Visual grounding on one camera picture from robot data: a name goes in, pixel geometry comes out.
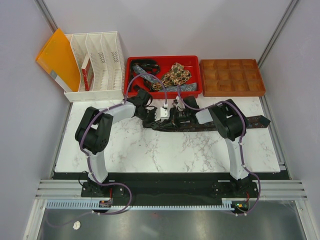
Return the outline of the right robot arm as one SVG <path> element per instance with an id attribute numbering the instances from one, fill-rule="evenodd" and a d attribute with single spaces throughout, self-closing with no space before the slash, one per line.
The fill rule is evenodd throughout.
<path id="1" fill-rule="evenodd" d="M 245 164 L 244 137 L 248 119 L 232 99 L 223 100 L 206 108 L 199 108 L 194 97 L 181 100 L 183 108 L 175 104 L 169 111 L 169 126 L 175 132 L 217 131 L 225 140 L 229 173 L 232 177 L 229 191 L 235 197 L 242 196 L 249 185 L 250 171 Z"/>

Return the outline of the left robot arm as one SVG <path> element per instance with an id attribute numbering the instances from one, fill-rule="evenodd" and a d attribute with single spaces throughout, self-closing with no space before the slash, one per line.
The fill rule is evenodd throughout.
<path id="1" fill-rule="evenodd" d="M 105 161 L 112 126 L 130 118 L 138 118 L 145 124 L 154 124 L 158 108 L 151 105 L 153 97 L 145 90 L 139 90 L 133 97 L 125 97 L 120 103 L 105 109 L 88 107 L 75 132 L 75 140 L 85 154 L 88 177 L 93 181 L 92 191 L 99 197 L 106 196 L 110 185 L 105 180 L 108 171 Z"/>

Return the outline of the brown blue patterned tie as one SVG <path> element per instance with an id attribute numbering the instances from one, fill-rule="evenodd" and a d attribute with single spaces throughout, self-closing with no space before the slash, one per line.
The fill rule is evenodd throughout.
<path id="1" fill-rule="evenodd" d="M 250 116 L 247 118 L 247 129 L 266 129 L 271 121 L 263 115 Z M 180 126 L 155 126 L 152 130 L 167 133 L 194 133 L 194 132 L 214 132 L 217 127 L 213 122 L 205 124 L 183 122 Z"/>

